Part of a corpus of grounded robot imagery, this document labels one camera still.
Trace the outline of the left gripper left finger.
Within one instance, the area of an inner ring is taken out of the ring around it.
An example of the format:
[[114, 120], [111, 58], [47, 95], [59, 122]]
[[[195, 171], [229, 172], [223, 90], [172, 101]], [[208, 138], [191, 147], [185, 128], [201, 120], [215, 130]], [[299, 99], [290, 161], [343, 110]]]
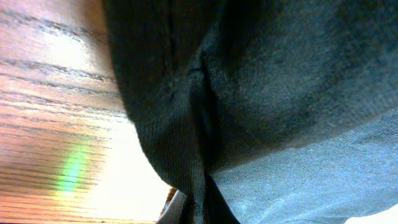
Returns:
[[194, 224], [193, 199], [171, 188], [156, 224]]

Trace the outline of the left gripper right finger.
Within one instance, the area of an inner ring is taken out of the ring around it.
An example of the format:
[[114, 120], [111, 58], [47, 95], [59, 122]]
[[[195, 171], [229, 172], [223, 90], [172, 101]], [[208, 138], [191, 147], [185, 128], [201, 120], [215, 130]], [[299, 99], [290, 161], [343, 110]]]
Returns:
[[210, 175], [205, 176], [205, 224], [240, 224], [228, 207], [224, 197]]

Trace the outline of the black t-shirt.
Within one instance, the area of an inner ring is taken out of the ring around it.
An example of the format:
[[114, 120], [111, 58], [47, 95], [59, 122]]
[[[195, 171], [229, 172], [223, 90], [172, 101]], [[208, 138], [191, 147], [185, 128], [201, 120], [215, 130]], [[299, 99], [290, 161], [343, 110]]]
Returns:
[[205, 223], [344, 223], [397, 204], [397, 2], [104, 1], [119, 92]]

